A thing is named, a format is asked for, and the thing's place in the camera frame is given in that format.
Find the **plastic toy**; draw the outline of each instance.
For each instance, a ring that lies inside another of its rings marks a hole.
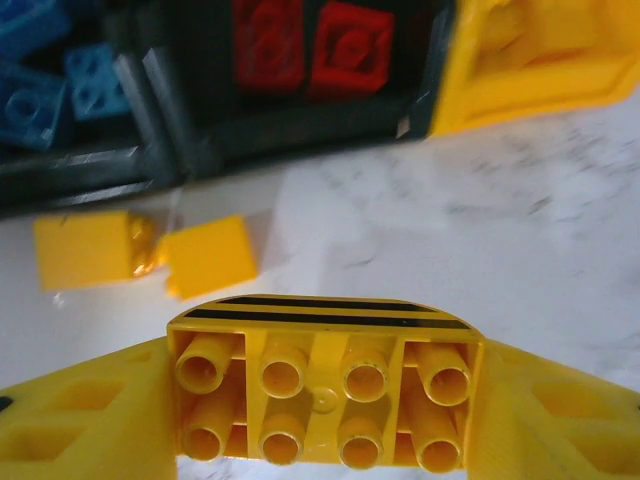
[[[34,233],[45,291],[130,281],[168,265],[170,294],[182,300],[257,275],[240,216],[163,235],[153,222],[126,211],[46,215]]]
[[[64,79],[0,62],[0,141],[48,150],[71,137]]]
[[[64,66],[71,83],[76,120],[112,117],[131,111],[113,69],[111,48],[107,43],[68,51]]]
[[[244,296],[0,392],[0,478],[176,479],[176,455],[640,478],[640,394],[395,300]]]
[[[242,90],[292,93],[304,80],[302,0],[233,0],[234,75]]]
[[[258,275],[251,241],[239,215],[165,235],[158,261],[171,270],[170,294],[182,300],[252,280]]]
[[[640,82],[636,0],[464,0],[433,134],[622,101]]]
[[[329,2],[320,12],[309,96],[348,99],[380,90],[389,76],[394,16]]]
[[[45,215],[33,228],[45,291],[131,280],[155,266],[154,224],[140,215]]]
[[[66,35],[71,26],[60,0],[5,0],[0,5],[0,57],[19,60]]]

